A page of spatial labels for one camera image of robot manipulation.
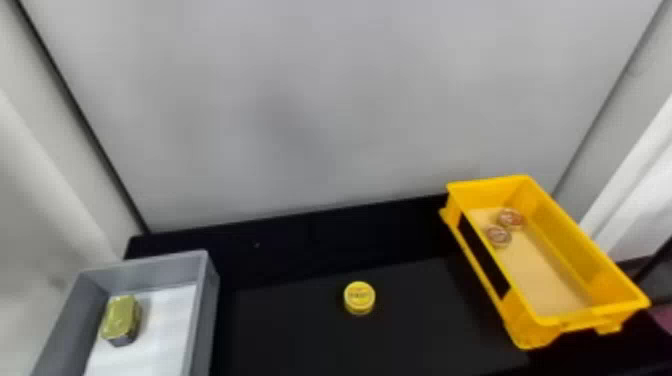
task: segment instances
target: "black label on bin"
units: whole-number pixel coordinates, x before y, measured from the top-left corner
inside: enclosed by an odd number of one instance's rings
[[[504,274],[502,274],[502,271],[499,270],[495,260],[488,252],[488,249],[485,248],[485,244],[483,244],[481,238],[476,234],[476,230],[474,230],[471,223],[469,223],[469,220],[464,215],[460,215],[457,229],[462,233],[462,237],[464,237],[469,248],[471,248],[471,253],[476,260],[478,260],[481,269],[483,269],[488,280],[490,280],[492,287],[495,288],[497,295],[499,295],[500,298],[504,298],[504,295],[506,295],[511,286],[506,280],[506,277],[504,277]]]

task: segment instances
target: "yellow lid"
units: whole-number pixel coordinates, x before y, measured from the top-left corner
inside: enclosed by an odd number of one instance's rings
[[[355,281],[343,291],[345,308],[353,315],[366,315],[376,302],[376,291],[366,282]]]

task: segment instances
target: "white wall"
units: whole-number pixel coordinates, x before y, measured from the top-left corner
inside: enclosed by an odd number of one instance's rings
[[[658,0],[22,0],[149,225],[525,172],[552,190]]]
[[[77,270],[138,233],[11,0],[0,0],[0,374],[26,375]]]
[[[580,221],[672,92],[672,1],[664,1],[553,196]]]
[[[672,93],[581,221],[616,261],[672,236]]]

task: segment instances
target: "yellow plastic bin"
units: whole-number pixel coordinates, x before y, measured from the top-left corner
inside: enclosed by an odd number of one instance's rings
[[[521,349],[582,329],[621,330],[649,299],[529,176],[447,185],[440,210]],[[495,249],[483,229],[503,208],[525,217],[511,243]]]

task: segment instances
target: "small metal tin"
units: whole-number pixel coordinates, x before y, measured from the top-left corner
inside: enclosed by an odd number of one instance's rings
[[[100,336],[114,347],[126,346],[138,336],[142,308],[133,295],[110,298],[105,310]]]

